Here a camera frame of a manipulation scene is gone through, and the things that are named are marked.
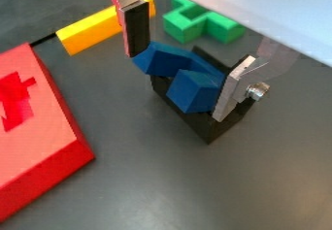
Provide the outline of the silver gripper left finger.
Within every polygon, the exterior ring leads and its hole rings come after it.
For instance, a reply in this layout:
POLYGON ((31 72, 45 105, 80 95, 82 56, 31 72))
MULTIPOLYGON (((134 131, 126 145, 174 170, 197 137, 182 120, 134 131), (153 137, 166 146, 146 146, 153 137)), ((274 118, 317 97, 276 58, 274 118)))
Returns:
POLYGON ((145 0, 111 0, 122 26, 126 54, 142 53, 150 43, 149 3, 145 0))

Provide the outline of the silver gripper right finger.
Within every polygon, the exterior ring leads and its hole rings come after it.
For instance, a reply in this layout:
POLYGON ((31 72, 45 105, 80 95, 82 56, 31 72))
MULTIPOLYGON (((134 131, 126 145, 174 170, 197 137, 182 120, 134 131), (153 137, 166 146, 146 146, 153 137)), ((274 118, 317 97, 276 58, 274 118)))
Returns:
POLYGON ((222 93, 213 112, 213 118, 221 122, 234 107, 246 99, 258 101, 269 86, 265 81, 284 74, 300 54, 265 37, 257 49, 257 56, 249 55, 229 73, 222 93))

